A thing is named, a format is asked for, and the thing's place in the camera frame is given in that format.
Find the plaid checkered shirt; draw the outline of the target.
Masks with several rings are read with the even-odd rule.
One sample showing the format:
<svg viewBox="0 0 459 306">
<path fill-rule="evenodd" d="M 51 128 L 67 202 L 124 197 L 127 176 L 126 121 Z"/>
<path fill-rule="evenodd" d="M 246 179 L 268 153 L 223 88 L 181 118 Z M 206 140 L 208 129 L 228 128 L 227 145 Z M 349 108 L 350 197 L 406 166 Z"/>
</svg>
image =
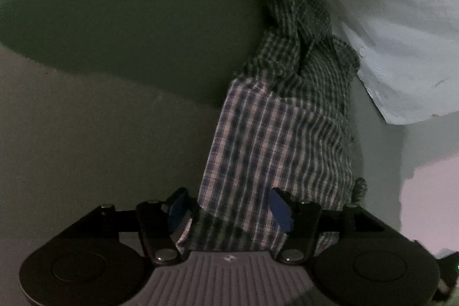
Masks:
<svg viewBox="0 0 459 306">
<path fill-rule="evenodd" d="M 260 45 L 229 85 L 181 251 L 279 251 L 274 188 L 339 211 L 352 199 L 359 55 L 319 0 L 267 0 Z"/>
</svg>

